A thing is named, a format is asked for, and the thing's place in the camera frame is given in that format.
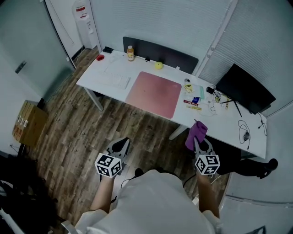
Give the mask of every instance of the yellow ball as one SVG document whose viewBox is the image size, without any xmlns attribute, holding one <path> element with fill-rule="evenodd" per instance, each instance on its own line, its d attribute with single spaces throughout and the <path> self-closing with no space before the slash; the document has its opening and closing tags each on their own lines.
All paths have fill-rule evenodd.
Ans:
<svg viewBox="0 0 293 234">
<path fill-rule="evenodd" d="M 161 63 L 161 62 L 156 62 L 156 63 L 155 63 L 155 68 L 156 68 L 156 69 L 162 69 L 162 68 L 163 68 L 163 63 Z"/>
</svg>

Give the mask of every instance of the cardboard box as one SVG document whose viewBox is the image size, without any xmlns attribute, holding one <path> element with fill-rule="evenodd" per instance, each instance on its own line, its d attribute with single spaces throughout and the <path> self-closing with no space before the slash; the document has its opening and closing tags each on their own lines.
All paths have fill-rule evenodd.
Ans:
<svg viewBox="0 0 293 234">
<path fill-rule="evenodd" d="M 25 101 L 17 116 L 12 135 L 18 142 L 34 147 L 47 119 L 47 113 L 29 101 Z"/>
</svg>

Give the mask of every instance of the door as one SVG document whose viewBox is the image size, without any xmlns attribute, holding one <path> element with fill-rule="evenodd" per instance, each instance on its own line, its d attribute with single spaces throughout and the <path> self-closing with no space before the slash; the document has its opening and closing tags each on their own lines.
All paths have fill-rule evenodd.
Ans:
<svg viewBox="0 0 293 234">
<path fill-rule="evenodd" d="M 74 71 L 41 0 L 0 5 L 0 53 L 46 101 Z"/>
</svg>

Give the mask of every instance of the keyboard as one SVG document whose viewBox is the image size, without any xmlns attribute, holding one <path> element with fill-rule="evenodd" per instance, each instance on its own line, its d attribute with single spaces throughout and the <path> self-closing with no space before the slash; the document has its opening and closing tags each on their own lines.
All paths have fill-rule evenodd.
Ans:
<svg viewBox="0 0 293 234">
<path fill-rule="evenodd" d="M 113 74 L 109 72 L 101 73 L 98 75 L 98 82 L 103 85 L 110 85 L 120 89 L 126 89 L 130 77 L 122 76 L 119 74 Z"/>
</svg>

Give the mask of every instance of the monitor stand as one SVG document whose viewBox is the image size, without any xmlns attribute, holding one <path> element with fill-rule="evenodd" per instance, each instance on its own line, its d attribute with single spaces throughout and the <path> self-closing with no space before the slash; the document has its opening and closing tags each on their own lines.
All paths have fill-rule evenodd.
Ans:
<svg viewBox="0 0 293 234">
<path fill-rule="evenodd" d="M 222 102 L 222 104 L 227 103 L 227 102 L 231 102 L 231 101 L 233 101 L 235 103 L 235 106 L 237 107 L 237 110 L 238 110 L 238 112 L 239 112 L 239 114 L 240 114 L 240 116 L 242 118 L 242 115 L 241 115 L 241 112 L 240 112 L 240 110 L 238 108 L 238 105 L 237 105 L 237 103 L 234 100 L 224 101 L 224 102 Z"/>
</svg>

